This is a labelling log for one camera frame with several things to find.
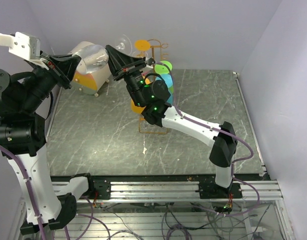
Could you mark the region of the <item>clear wine glass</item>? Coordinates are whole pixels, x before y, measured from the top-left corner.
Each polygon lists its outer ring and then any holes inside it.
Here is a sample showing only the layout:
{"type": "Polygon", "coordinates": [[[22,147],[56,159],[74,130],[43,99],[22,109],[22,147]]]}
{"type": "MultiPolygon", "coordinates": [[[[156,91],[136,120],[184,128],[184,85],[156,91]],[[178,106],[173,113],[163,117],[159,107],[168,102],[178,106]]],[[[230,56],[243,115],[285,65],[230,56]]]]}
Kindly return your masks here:
{"type": "MultiPolygon", "coordinates": [[[[115,41],[113,47],[126,55],[130,55],[133,48],[131,40],[125,34],[115,41]]],[[[90,74],[98,71],[105,67],[109,61],[107,50],[99,44],[84,46],[75,55],[81,58],[81,74],[90,74]]]]}
{"type": "Polygon", "coordinates": [[[135,57],[135,58],[146,58],[146,59],[149,58],[149,55],[146,51],[139,51],[139,50],[134,51],[132,53],[132,56],[135,57]]]}

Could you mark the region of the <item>yellow wine glass back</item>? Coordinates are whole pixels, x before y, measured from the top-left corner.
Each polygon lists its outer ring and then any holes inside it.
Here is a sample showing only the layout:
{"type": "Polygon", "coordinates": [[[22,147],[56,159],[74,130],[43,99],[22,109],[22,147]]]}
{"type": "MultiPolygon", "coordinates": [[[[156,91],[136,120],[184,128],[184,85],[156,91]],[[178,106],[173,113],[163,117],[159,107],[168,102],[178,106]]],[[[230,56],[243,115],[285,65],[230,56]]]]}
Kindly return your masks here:
{"type": "MultiPolygon", "coordinates": [[[[146,84],[149,84],[151,82],[149,78],[145,78],[144,76],[143,76],[143,79],[146,84]]],[[[132,99],[130,100],[130,107],[131,107],[131,110],[136,114],[141,114],[143,110],[145,109],[145,107],[136,106],[132,99]]]]}

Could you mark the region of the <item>yellow wine glass front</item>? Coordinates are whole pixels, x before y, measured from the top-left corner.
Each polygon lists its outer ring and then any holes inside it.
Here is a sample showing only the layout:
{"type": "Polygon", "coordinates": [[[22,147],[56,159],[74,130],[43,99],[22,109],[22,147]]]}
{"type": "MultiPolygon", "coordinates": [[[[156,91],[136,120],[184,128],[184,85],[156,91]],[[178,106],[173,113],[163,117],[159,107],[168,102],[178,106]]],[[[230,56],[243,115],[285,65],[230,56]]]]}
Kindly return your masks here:
{"type": "Polygon", "coordinates": [[[147,40],[139,39],[135,41],[134,47],[137,52],[144,53],[144,52],[147,52],[151,48],[151,44],[147,40]]]}

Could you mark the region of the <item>green plastic wine glass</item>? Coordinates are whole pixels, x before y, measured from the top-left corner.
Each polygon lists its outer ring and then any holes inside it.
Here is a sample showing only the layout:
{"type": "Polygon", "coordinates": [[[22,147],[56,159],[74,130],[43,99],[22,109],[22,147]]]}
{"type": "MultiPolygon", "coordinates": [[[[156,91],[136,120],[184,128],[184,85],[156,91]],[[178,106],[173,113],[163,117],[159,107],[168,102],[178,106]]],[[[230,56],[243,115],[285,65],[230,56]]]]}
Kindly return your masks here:
{"type": "Polygon", "coordinates": [[[166,60],[161,61],[161,63],[163,63],[163,65],[161,65],[161,64],[156,64],[156,65],[154,66],[154,71],[155,71],[155,73],[158,74],[158,75],[160,75],[160,76],[163,75],[163,74],[170,74],[170,71],[168,70],[168,68],[169,68],[170,70],[172,70],[172,69],[173,69],[172,64],[171,64],[169,61],[166,61],[166,60]]]}

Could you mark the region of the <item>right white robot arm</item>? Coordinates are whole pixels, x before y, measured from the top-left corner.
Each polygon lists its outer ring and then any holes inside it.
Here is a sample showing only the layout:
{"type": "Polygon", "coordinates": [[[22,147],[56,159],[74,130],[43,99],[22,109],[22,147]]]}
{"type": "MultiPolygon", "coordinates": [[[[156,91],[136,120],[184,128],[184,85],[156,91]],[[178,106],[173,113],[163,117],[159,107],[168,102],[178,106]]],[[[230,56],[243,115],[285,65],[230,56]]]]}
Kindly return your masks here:
{"type": "Polygon", "coordinates": [[[215,165],[214,192],[225,198],[232,191],[232,158],[236,153],[238,139],[233,125],[207,122],[180,111],[167,102],[171,96],[167,84],[160,76],[147,84],[142,70],[153,59],[132,57],[111,45],[106,45],[108,66],[115,81],[124,80],[132,102],[143,110],[141,115],[151,125],[166,127],[187,134],[211,147],[209,160],[215,165]]]}

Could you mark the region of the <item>blue plastic wine glass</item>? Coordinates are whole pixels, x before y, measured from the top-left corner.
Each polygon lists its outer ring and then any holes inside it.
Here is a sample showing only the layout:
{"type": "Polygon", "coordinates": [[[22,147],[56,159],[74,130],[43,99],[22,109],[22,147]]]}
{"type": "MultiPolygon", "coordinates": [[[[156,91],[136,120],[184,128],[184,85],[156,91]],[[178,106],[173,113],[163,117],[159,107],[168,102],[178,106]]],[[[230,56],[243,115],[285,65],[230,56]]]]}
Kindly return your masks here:
{"type": "Polygon", "coordinates": [[[156,80],[163,80],[165,82],[165,84],[167,85],[168,91],[170,93],[170,97],[168,98],[167,102],[169,104],[173,104],[174,101],[174,84],[173,84],[173,80],[170,74],[162,74],[160,77],[157,76],[155,78],[156,80]]]}

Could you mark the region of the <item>yellow wine glass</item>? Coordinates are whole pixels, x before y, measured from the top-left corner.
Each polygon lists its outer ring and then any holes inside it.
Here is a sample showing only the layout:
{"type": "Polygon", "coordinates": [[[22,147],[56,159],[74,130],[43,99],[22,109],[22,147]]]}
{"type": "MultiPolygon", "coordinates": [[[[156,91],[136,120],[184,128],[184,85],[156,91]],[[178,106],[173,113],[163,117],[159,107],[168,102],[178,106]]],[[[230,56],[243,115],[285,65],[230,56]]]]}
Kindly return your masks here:
{"type": "Polygon", "coordinates": [[[147,52],[151,48],[151,44],[147,40],[139,39],[135,41],[134,47],[137,52],[144,53],[144,52],[147,52]]]}
{"type": "MultiPolygon", "coordinates": [[[[146,84],[149,84],[151,82],[149,78],[145,78],[144,76],[143,76],[143,79],[146,84]]],[[[141,114],[143,110],[145,109],[145,107],[136,106],[132,99],[130,100],[130,107],[131,107],[131,110],[136,114],[141,114]]]]}

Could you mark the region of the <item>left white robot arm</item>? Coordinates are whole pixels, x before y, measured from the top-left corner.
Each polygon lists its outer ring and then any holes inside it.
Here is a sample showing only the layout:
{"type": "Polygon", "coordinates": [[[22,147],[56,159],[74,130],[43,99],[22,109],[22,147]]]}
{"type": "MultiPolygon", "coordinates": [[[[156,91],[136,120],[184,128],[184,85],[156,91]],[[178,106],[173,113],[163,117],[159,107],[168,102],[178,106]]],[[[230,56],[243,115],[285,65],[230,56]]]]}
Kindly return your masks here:
{"type": "Polygon", "coordinates": [[[41,53],[42,66],[9,74],[0,69],[0,151],[13,168],[25,200],[23,235],[64,228],[75,216],[77,200],[96,191],[89,173],[73,175],[55,192],[47,162],[45,119],[38,107],[55,86],[69,89],[81,62],[78,55],[41,53]]]}

